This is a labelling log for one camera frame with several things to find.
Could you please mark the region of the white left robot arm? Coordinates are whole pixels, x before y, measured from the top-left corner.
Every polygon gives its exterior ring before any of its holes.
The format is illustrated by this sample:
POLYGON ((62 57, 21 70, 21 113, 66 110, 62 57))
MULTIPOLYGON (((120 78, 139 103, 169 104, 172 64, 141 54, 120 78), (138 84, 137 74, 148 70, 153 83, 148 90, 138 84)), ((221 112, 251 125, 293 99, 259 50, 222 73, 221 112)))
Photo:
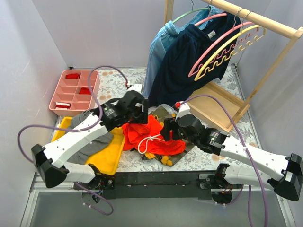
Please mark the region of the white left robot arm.
POLYGON ((96 189, 101 173, 93 165, 80 165, 68 159, 96 138, 126 123, 147 124, 148 100, 130 90, 122 98, 112 99, 97 108, 77 127, 58 140, 31 148, 34 165, 47 188, 63 182, 78 182, 96 189))

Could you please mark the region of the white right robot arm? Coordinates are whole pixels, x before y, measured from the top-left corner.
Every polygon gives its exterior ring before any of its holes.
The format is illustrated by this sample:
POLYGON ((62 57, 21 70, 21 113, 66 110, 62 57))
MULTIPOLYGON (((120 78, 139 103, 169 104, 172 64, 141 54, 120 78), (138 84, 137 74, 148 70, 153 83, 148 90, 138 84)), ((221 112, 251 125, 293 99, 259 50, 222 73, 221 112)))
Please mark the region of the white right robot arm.
POLYGON ((231 158, 247 164, 252 170, 226 167, 217 168, 215 184, 225 188, 229 184, 261 184, 279 196, 298 201, 303 186, 303 159, 297 154, 273 154, 240 140, 216 128, 205 127, 195 116, 168 118, 160 131, 165 141, 185 139, 203 152, 231 158))

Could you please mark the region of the orange shorts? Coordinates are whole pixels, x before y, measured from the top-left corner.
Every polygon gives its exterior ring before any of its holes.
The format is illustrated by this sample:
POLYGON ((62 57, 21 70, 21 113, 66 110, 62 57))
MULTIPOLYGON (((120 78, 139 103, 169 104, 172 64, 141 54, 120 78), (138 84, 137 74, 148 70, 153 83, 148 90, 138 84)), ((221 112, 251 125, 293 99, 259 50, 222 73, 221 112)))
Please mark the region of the orange shorts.
POLYGON ((177 155, 185 150, 182 140, 165 141, 160 131, 163 126, 152 115, 148 116, 147 124, 126 123, 122 126, 125 137, 123 150, 137 149, 140 154, 146 152, 155 155, 177 155))

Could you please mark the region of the pink wavy hanger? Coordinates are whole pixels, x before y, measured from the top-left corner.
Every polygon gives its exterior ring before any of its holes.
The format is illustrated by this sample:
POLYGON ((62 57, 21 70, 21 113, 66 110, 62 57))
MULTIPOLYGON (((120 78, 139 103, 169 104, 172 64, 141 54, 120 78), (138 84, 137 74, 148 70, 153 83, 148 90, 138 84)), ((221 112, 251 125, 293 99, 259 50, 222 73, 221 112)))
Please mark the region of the pink wavy hanger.
POLYGON ((225 32, 222 36, 220 36, 212 45, 210 45, 208 47, 208 49, 198 58, 198 60, 196 61, 196 63, 193 65, 192 69, 190 70, 189 74, 188 74, 188 77, 191 77, 193 75, 195 75, 196 73, 198 73, 198 71, 196 69, 196 67, 198 67, 198 69, 200 69, 202 67, 201 64, 199 64, 201 62, 201 60, 217 45, 219 44, 219 42, 221 40, 223 40, 226 36, 228 36, 229 34, 231 34, 232 32, 234 32, 235 30, 237 30, 238 28, 241 28, 243 25, 239 25, 239 26, 236 26, 236 17, 238 15, 238 13, 244 8, 240 8, 236 14, 234 15, 234 24, 233 24, 233 27, 228 30, 227 32, 225 32))

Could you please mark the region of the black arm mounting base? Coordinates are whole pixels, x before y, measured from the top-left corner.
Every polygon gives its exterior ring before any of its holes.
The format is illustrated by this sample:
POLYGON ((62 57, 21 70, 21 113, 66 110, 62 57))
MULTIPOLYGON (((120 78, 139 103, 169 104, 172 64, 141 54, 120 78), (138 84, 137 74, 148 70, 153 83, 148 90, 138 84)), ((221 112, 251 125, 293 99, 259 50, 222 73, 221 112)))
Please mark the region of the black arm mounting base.
POLYGON ((218 203, 232 201, 232 192, 240 189, 223 178, 216 178, 216 171, 170 172, 118 172, 114 176, 103 175, 101 185, 106 199, 129 198, 198 198, 218 203))

